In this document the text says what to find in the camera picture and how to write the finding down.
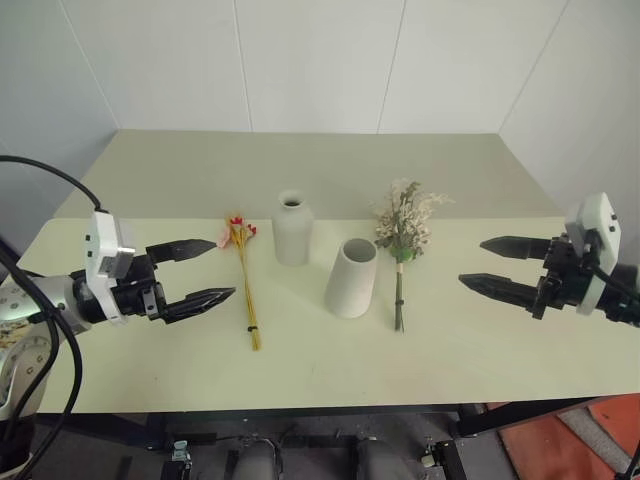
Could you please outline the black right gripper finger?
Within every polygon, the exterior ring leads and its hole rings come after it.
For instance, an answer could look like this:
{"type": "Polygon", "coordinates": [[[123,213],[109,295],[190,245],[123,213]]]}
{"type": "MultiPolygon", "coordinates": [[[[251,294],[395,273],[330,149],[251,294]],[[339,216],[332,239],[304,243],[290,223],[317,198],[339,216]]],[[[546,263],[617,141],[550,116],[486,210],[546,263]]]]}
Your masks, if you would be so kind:
{"type": "Polygon", "coordinates": [[[469,289],[493,300],[515,305],[531,312],[537,298],[534,286],[487,273],[461,274],[458,280],[469,289]]]}
{"type": "Polygon", "coordinates": [[[480,243],[480,247],[505,258],[543,260],[551,241],[547,239],[501,236],[480,243]]]}

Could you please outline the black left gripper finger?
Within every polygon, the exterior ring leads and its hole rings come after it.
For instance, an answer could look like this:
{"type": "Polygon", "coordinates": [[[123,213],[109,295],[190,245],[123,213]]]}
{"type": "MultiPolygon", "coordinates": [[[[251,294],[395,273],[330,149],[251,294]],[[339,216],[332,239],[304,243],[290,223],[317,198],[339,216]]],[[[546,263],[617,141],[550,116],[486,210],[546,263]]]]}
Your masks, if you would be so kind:
{"type": "Polygon", "coordinates": [[[180,262],[196,258],[216,248],[216,243],[203,239],[176,240],[148,246],[146,254],[154,264],[167,261],[180,262]]]}
{"type": "Polygon", "coordinates": [[[181,301],[164,305],[161,309],[161,319],[166,324],[172,324],[204,314],[225,302],[235,292],[235,287],[223,287],[190,293],[181,301]]]}

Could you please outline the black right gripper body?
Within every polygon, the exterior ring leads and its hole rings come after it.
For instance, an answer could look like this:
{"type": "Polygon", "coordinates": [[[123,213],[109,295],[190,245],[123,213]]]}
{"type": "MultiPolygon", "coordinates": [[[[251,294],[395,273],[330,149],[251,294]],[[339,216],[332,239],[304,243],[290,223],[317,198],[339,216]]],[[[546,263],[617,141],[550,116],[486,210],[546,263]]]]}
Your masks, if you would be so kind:
{"type": "Polygon", "coordinates": [[[562,310],[573,306],[581,315],[590,315],[596,310],[598,297],[589,293],[593,272],[578,256],[567,234],[550,240],[533,239],[530,257],[543,261],[546,274],[536,285],[536,294],[530,313],[542,319],[547,308],[562,310]]]}

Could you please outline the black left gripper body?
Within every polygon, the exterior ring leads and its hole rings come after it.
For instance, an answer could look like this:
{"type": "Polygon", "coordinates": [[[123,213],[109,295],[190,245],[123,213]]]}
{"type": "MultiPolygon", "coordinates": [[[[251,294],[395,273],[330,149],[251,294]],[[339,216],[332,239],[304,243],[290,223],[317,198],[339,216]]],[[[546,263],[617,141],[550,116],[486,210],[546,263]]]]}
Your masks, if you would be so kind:
{"type": "Polygon", "coordinates": [[[146,316],[159,319],[164,313],[166,299],[155,277],[157,267],[149,255],[135,256],[129,270],[111,289],[120,313],[124,316],[146,316]]]}

